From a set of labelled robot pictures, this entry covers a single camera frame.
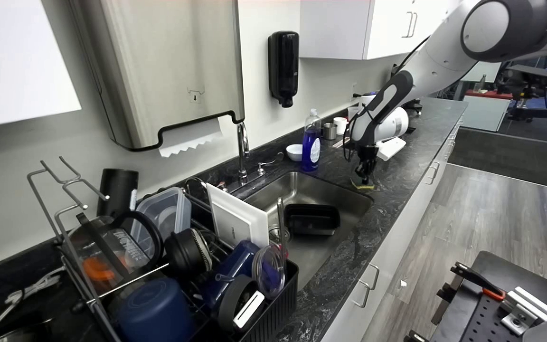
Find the cabinet handle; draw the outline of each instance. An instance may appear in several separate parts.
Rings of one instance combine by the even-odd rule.
[[[380,281],[380,267],[378,267],[378,266],[372,266],[372,264],[368,264],[368,267],[374,267],[374,277],[372,277],[370,283],[365,283],[365,281],[361,281],[361,283],[363,283],[368,290],[374,290],[376,283]]]
[[[357,300],[351,300],[351,302],[353,302],[357,307],[367,307],[370,288],[368,288],[367,283],[363,283],[363,281],[357,281],[357,283],[365,286],[365,296],[363,296],[361,302],[357,302]]]
[[[403,38],[410,38],[412,19],[414,19],[414,11],[406,11],[406,13],[410,15],[410,19],[408,19],[406,34]]]
[[[412,20],[410,38],[414,36],[414,30],[418,28],[418,20],[420,20],[420,13],[414,11],[414,20]]]
[[[437,169],[433,169],[433,174],[431,174],[431,178],[429,178],[429,184],[433,184],[433,180],[437,180],[439,169],[441,169],[441,163],[437,163]]]

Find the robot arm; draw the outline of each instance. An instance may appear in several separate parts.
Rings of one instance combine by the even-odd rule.
[[[463,0],[351,119],[346,148],[361,157],[357,172],[363,180],[372,172],[376,142],[405,133],[403,102],[444,89],[477,60],[538,53],[547,53],[547,0]]]

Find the dish soap bottle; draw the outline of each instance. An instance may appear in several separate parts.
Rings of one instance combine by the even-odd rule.
[[[308,115],[308,123],[304,129],[304,142],[302,142],[302,167],[306,171],[313,171],[319,161],[321,152],[321,125],[315,108],[312,108]]]

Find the black dispenser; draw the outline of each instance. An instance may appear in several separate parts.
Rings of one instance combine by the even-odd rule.
[[[298,81],[298,34],[281,30],[268,39],[270,93],[281,106],[293,106]]]

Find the orange object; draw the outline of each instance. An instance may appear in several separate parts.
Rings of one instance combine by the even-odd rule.
[[[99,256],[85,258],[84,271],[101,288],[110,288],[116,281],[116,271]]]
[[[467,96],[488,96],[488,98],[513,98],[511,93],[496,93],[496,91],[465,91]]]
[[[496,292],[496,290],[490,290],[490,288],[482,288],[482,294],[496,300],[496,302],[503,302],[505,298],[505,292]]]

